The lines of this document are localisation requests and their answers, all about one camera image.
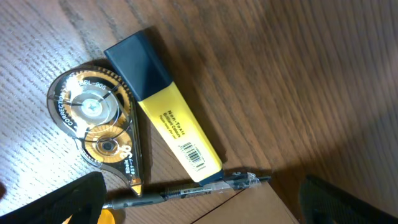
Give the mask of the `correction tape dispenser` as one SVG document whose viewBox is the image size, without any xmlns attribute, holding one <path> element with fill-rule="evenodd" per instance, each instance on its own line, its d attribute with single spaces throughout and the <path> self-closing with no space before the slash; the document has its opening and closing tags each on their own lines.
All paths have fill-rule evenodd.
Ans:
<svg viewBox="0 0 398 224">
<path fill-rule="evenodd" d="M 52 82 L 47 108 L 88 163 L 117 175 L 136 196 L 142 195 L 136 102 L 122 77 L 98 66 L 73 68 Z"/>
</svg>

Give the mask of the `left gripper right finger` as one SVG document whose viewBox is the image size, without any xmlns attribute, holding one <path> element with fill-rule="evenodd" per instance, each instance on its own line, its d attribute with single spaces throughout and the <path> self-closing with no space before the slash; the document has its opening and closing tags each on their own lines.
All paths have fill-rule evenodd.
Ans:
<svg viewBox="0 0 398 224">
<path fill-rule="evenodd" d="M 397 223 L 396 217 L 314 175 L 300 184 L 298 199 L 306 223 Z"/>
</svg>

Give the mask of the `cardboard box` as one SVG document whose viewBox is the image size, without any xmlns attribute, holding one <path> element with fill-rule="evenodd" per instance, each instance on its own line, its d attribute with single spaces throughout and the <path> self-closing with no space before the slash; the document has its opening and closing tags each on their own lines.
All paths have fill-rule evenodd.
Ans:
<svg viewBox="0 0 398 224">
<path fill-rule="evenodd" d="M 243 190 L 199 218 L 195 224 L 287 224 L 297 223 L 285 203 L 268 184 Z"/>
</svg>

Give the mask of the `black ballpoint pen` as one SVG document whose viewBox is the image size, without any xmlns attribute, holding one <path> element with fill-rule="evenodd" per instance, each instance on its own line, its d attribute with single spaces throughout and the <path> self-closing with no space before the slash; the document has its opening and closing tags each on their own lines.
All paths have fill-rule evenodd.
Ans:
<svg viewBox="0 0 398 224">
<path fill-rule="evenodd" d="M 185 199 L 215 193 L 245 190 L 260 186 L 262 183 L 270 180 L 271 176 L 269 175 L 258 177 L 256 174 L 251 172 L 234 172 L 231 175 L 222 177 L 220 180 L 216 180 L 203 186 L 198 184 L 186 184 L 165 188 L 160 192 L 151 192 L 141 197 L 130 195 L 118 196 L 106 201 L 102 209 L 119 210 L 129 207 L 142 207 L 163 203 L 173 199 Z"/>
</svg>

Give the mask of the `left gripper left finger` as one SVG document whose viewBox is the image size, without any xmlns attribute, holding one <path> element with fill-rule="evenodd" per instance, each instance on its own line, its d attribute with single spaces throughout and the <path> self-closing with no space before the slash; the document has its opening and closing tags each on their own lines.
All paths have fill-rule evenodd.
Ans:
<svg viewBox="0 0 398 224">
<path fill-rule="evenodd" d="M 1 223 L 98 222 L 106 199 L 101 172 L 91 172 L 1 217 Z"/>
</svg>

